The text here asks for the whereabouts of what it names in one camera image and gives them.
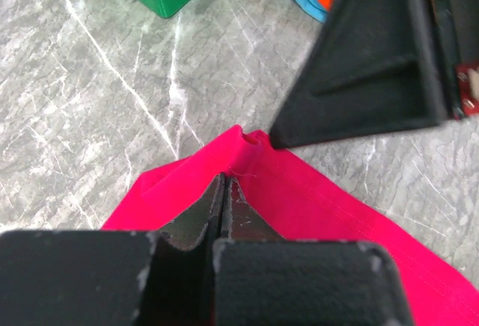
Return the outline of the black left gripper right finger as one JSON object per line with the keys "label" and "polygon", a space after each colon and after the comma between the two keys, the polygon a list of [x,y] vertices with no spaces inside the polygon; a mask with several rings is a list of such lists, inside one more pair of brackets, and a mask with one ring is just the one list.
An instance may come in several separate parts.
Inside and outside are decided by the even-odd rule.
{"label": "black left gripper right finger", "polygon": [[235,179],[213,245],[217,325],[412,325],[393,259],[365,241],[288,241]]}

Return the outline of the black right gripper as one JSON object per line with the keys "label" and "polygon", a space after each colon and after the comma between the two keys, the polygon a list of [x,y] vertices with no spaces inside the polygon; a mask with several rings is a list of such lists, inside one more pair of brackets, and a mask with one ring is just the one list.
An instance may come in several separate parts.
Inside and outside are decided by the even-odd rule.
{"label": "black right gripper", "polygon": [[333,0],[269,131],[276,149],[478,113],[478,0]]}

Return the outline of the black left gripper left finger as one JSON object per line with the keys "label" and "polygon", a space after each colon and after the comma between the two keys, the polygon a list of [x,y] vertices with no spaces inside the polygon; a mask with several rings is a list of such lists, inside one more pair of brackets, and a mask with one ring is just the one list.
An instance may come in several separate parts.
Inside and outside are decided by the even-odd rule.
{"label": "black left gripper left finger", "polygon": [[158,230],[1,235],[3,325],[203,325],[225,178]]}

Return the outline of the crimson red t shirt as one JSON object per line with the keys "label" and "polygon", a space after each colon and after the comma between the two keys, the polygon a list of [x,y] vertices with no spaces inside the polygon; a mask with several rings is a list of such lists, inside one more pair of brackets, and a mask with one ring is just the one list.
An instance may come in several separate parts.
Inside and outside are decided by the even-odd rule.
{"label": "crimson red t shirt", "polygon": [[218,174],[236,178],[247,202],[287,239],[367,240],[400,269],[417,325],[476,325],[478,291],[393,221],[336,186],[260,130],[233,126],[194,155],[143,173],[104,223],[154,230],[193,204]]}

